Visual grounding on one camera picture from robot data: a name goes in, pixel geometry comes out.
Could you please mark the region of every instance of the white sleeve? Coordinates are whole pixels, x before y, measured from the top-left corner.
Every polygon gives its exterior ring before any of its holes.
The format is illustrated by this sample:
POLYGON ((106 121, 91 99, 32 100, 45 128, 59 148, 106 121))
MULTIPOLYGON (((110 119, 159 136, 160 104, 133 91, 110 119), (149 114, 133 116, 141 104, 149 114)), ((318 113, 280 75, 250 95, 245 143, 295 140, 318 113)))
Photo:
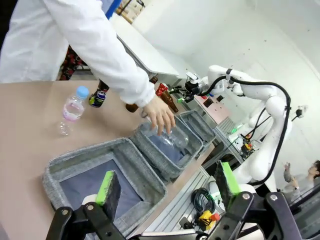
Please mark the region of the white sleeve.
POLYGON ((97 0, 43 0, 74 51, 94 75, 128 104, 144 107, 155 96, 154 84, 136 66, 117 39, 97 0))

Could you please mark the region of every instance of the gray storage box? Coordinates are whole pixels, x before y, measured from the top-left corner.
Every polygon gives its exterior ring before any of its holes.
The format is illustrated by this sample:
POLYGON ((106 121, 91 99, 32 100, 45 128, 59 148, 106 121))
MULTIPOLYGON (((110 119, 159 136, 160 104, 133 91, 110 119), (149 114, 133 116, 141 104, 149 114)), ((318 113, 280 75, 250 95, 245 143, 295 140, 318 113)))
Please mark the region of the gray storage box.
MULTIPOLYGON (((116 171, 121 185, 114 224, 126 236, 167 194, 166 186, 129 139, 87 146, 52 159, 43 175, 44 189, 55 209, 76 210, 84 197, 98 193, 109 170, 116 171)), ((86 239, 94 239, 93 234, 86 239)))
POLYGON ((142 152, 145 159, 165 181, 170 181, 178 177, 185 169, 187 164, 196 157, 203 148, 202 141, 178 118, 175 118, 176 126, 188 136, 188 145, 184 149, 181 159, 173 159, 168 152, 163 152, 153 138, 157 137, 156 129, 153 131, 145 130, 148 122, 140 125, 130 138, 137 148, 142 152))
POLYGON ((203 143, 202 152, 206 150, 216 138, 211 127, 196 110, 182 112, 180 113, 180 118, 183 123, 201 139, 203 143))

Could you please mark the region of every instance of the white lab coat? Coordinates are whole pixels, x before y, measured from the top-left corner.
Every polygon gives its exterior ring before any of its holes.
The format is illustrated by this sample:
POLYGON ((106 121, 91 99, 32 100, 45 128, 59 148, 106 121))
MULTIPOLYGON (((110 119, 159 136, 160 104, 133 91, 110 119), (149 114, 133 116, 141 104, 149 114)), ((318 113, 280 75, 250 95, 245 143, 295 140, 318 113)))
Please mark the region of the white lab coat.
POLYGON ((117 39, 98 0, 18 0, 0 54, 0 83, 55 81, 68 44, 128 103, 155 96, 148 75, 117 39))

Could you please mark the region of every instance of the brown table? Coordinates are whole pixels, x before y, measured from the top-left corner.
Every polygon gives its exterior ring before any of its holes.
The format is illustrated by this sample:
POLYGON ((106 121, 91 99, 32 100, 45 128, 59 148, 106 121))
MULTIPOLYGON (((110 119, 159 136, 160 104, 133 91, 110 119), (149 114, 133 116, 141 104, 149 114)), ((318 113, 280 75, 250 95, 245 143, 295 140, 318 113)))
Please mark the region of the brown table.
MULTIPOLYGON (((49 160, 67 151, 129 136, 142 122, 111 90, 101 108, 87 106, 69 136, 58 133, 62 107, 80 85, 91 92, 97 81, 26 82, 0 85, 0 222, 11 240, 44 240, 54 215, 42 186, 49 160)), ((209 155, 188 165, 168 196, 142 224, 143 231, 176 196, 209 155)))

